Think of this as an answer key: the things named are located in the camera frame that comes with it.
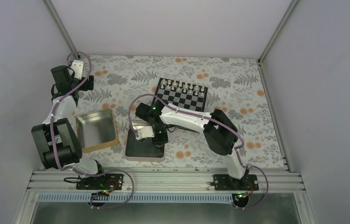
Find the silver tin with black pieces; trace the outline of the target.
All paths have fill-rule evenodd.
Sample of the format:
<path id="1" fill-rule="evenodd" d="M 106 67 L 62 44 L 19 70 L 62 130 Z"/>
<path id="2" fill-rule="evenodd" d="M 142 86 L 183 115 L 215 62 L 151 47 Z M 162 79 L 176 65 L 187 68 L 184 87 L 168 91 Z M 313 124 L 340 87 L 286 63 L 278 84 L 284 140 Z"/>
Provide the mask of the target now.
<path id="1" fill-rule="evenodd" d="M 125 156 L 129 161 L 163 162 L 165 158 L 165 145 L 156 146 L 152 138 L 136 140 L 136 129 L 142 126 L 151 126 L 144 121 L 131 123 L 126 139 Z"/>

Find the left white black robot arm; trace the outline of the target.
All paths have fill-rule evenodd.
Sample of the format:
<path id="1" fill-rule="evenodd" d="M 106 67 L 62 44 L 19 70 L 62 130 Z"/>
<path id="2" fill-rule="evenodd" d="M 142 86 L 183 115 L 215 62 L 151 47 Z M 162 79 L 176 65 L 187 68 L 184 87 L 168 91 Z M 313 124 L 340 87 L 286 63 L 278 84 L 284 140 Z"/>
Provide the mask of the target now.
<path id="1" fill-rule="evenodd" d="M 47 118 L 32 127 L 31 134 L 44 168 L 76 170 L 89 176 L 93 188 L 101 189 L 107 176 L 98 171 L 96 160 L 82 156 L 81 143 L 69 122 L 78 105 L 78 92 L 94 88 L 94 77 L 83 77 L 82 71 L 83 62 L 79 60 L 51 69 L 55 81 L 51 88 L 53 106 Z"/>

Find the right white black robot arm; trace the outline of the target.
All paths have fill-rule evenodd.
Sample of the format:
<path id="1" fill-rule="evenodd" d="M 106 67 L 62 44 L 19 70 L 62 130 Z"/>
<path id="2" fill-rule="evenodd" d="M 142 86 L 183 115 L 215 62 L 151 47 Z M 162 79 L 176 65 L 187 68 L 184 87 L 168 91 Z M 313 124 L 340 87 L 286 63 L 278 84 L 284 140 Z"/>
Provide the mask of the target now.
<path id="1" fill-rule="evenodd" d="M 201 133 L 209 149 L 224 157 L 230 187 L 241 190 L 247 185 L 248 171 L 241 164 L 234 146 L 240 140 L 238 130 L 222 110 L 196 112 L 156 101 L 153 105 L 140 103 L 135 114 L 148 123 L 148 126 L 135 130 L 137 140 L 150 138 L 154 145 L 162 147 L 168 143 L 167 128 L 170 126 Z"/>

